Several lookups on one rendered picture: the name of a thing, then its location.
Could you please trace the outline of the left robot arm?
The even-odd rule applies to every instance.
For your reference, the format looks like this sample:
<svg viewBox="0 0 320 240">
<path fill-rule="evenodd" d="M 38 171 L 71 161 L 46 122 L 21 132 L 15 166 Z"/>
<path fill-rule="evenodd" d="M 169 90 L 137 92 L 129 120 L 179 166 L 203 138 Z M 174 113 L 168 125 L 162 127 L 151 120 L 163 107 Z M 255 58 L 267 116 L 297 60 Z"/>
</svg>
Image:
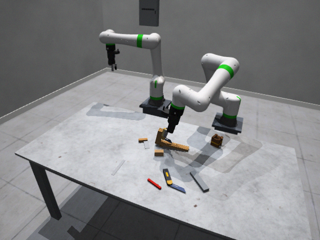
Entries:
<svg viewBox="0 0 320 240">
<path fill-rule="evenodd" d="M 202 57 L 201 65 L 207 84 L 199 92 L 185 85 L 176 86 L 172 92 L 171 106 L 178 110 L 188 106 L 196 112 L 204 112 L 211 103 L 223 107 L 220 118 L 223 124 L 236 125 L 241 98 L 221 91 L 221 88 L 238 72 L 239 62 L 232 57 L 207 53 Z"/>
</svg>

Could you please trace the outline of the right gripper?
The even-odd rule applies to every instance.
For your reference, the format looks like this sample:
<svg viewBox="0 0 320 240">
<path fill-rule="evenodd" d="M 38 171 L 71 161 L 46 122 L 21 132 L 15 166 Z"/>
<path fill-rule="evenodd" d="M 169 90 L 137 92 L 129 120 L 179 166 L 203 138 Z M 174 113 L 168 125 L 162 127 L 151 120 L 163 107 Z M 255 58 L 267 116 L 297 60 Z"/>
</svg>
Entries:
<svg viewBox="0 0 320 240">
<path fill-rule="evenodd" d="M 115 54 L 120 54 L 119 49 L 116 50 L 116 45 L 106 45 L 108 65 L 111 66 L 111 71 L 117 70 L 115 62 Z M 113 65 L 114 64 L 114 65 Z"/>
</svg>

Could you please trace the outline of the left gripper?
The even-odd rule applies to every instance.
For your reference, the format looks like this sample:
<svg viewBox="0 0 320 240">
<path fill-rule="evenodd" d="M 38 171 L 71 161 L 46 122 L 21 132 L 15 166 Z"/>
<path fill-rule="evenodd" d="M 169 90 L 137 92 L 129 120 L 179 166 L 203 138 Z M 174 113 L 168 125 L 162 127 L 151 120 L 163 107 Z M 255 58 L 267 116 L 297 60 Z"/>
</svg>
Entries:
<svg viewBox="0 0 320 240">
<path fill-rule="evenodd" d="M 161 114 L 168 117 L 168 127 L 166 127 L 164 131 L 163 137 L 166 138 L 168 133 L 173 134 L 176 125 L 179 124 L 180 118 L 184 113 L 184 109 L 176 109 L 170 105 L 170 108 L 167 109 L 165 106 L 163 106 L 163 109 L 161 111 Z"/>
</svg>

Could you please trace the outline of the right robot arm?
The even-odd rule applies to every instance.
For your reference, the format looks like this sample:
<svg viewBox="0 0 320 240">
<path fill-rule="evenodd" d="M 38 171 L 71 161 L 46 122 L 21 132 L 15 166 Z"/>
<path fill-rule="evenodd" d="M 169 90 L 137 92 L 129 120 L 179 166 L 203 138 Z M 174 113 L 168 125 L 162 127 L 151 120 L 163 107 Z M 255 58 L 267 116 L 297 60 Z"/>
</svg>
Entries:
<svg viewBox="0 0 320 240">
<path fill-rule="evenodd" d="M 113 30 L 108 29 L 99 35 L 99 40 L 106 45 L 128 45 L 137 48 L 150 49 L 152 60 L 152 80 L 149 85 L 149 104 L 151 106 L 161 106 L 165 101 L 163 95 L 163 86 L 165 83 L 165 76 L 162 66 L 161 57 L 161 37 L 157 33 L 150 35 L 145 34 L 118 34 Z"/>
</svg>

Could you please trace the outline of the tan rectangular block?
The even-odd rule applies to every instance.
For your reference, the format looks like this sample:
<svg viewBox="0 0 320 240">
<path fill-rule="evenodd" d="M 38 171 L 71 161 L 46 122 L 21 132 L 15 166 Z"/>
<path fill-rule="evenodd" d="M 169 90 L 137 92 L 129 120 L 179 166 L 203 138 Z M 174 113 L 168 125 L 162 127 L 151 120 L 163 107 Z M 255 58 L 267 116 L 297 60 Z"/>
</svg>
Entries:
<svg viewBox="0 0 320 240">
<path fill-rule="evenodd" d="M 155 149 L 154 156 L 164 156 L 164 150 L 163 149 Z"/>
</svg>

